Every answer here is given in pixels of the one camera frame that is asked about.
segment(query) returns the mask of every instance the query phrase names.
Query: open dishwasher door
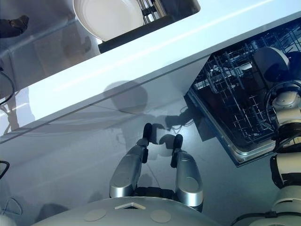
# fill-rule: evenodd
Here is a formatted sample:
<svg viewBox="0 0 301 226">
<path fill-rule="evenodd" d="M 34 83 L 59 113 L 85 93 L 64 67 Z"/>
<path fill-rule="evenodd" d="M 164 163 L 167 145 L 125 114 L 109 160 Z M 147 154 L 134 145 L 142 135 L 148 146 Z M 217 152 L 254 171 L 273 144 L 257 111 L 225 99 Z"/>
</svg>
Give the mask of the open dishwasher door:
<svg viewBox="0 0 301 226">
<path fill-rule="evenodd" d="M 264 79 L 253 58 L 262 47 L 276 48 L 284 56 L 301 51 L 301 19 L 213 53 L 188 92 L 237 166 L 275 147 L 275 132 L 264 108 L 265 95 L 274 84 Z"/>
</svg>

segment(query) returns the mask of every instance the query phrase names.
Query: dishwasher rack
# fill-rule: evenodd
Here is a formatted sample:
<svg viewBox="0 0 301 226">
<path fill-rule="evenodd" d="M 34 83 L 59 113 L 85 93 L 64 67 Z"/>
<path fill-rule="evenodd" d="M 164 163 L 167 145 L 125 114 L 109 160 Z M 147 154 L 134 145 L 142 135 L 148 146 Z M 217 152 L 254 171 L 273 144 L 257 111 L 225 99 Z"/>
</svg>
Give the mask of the dishwasher rack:
<svg viewBox="0 0 301 226">
<path fill-rule="evenodd" d="M 262 85 L 253 61 L 253 54 L 261 47 L 275 47 L 284 53 L 301 51 L 301 20 L 214 53 L 193 84 L 196 91 L 210 87 L 215 98 L 219 96 L 231 117 L 232 125 L 225 126 L 246 144 L 259 143 L 274 134 L 263 107 L 267 87 Z"/>
</svg>

